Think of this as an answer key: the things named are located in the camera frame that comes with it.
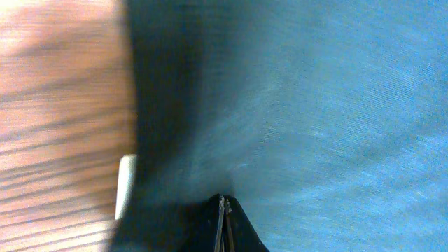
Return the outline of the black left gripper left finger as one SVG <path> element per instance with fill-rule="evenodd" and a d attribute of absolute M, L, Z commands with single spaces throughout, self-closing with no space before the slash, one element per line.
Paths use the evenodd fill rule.
<path fill-rule="evenodd" d="M 200 204 L 188 238 L 180 252 L 220 252 L 224 220 L 224 196 L 214 195 Z"/>

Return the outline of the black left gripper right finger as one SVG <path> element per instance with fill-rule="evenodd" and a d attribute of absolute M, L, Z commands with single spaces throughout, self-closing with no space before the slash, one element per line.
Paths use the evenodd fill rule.
<path fill-rule="evenodd" d="M 269 252 L 234 197 L 225 198 L 223 235 L 224 251 Z"/>

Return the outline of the black t-shirt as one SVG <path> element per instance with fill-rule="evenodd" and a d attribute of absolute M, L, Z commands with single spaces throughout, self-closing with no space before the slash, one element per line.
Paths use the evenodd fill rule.
<path fill-rule="evenodd" d="M 271 251 L 447 250 L 446 1 L 128 1 L 136 174 L 112 251 L 241 204 Z"/>

